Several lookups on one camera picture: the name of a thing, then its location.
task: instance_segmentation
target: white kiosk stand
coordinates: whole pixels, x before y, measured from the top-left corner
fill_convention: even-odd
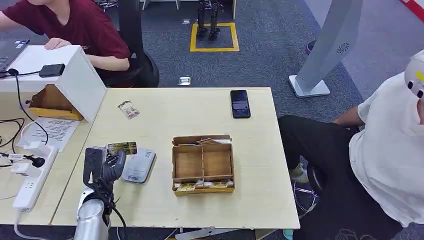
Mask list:
[[[40,71],[44,65],[53,64],[65,64],[61,76],[19,76],[20,91],[37,93],[47,84],[53,84],[88,122],[93,122],[106,94],[106,87],[81,46],[69,45],[46,50],[42,45],[29,45],[9,68],[25,74]],[[0,78],[1,92],[17,92],[16,79]]]
[[[322,31],[306,62],[289,82],[298,98],[323,96],[330,90],[323,78],[357,42],[363,0],[333,0]]]

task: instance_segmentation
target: hand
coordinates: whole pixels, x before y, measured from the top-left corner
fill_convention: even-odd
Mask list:
[[[69,41],[63,40],[61,38],[52,38],[44,45],[45,49],[53,50],[58,49],[64,46],[72,45]]]

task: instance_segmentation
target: maroon t-shirt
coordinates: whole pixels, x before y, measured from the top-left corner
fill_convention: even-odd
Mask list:
[[[81,45],[86,54],[100,57],[130,57],[127,45],[111,19],[92,0],[69,0],[69,20],[63,26],[47,6],[20,0],[2,12],[38,35],[60,38]]]

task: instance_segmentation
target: white cap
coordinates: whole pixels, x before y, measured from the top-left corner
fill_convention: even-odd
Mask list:
[[[424,95],[424,50],[415,54],[405,70],[405,83],[419,99]]]

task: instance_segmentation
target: wooden box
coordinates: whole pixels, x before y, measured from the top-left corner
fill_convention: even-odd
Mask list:
[[[29,110],[39,117],[78,121],[84,119],[54,84],[47,84],[43,90],[32,96]]]
[[[234,191],[229,135],[179,136],[172,143],[172,190],[176,196]]]

